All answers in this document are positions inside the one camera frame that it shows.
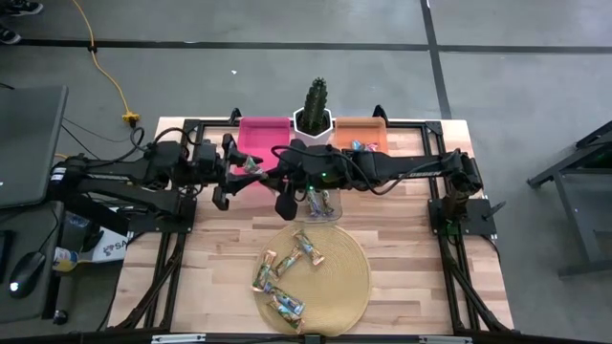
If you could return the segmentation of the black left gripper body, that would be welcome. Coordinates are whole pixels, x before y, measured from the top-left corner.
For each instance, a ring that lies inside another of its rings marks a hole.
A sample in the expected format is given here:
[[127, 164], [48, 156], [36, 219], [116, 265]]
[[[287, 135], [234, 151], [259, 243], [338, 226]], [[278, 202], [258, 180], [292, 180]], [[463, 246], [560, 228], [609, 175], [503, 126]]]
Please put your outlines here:
[[228, 210], [230, 200], [228, 194], [234, 194], [236, 177], [231, 173], [230, 158], [235, 151], [236, 143], [232, 134], [222, 137], [221, 147], [223, 155], [212, 152], [208, 157], [204, 172], [201, 172], [200, 181], [203, 185], [213, 185], [212, 202], [219, 210]]

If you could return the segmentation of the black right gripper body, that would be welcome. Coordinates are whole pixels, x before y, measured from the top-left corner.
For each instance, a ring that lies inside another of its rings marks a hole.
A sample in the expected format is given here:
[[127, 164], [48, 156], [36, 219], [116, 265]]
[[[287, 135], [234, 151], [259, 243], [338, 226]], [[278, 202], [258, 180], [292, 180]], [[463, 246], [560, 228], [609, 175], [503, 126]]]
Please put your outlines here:
[[296, 152], [283, 152], [278, 167], [280, 194], [276, 199], [275, 210], [286, 221], [291, 221], [297, 213], [295, 200], [296, 184], [301, 179], [302, 158]]

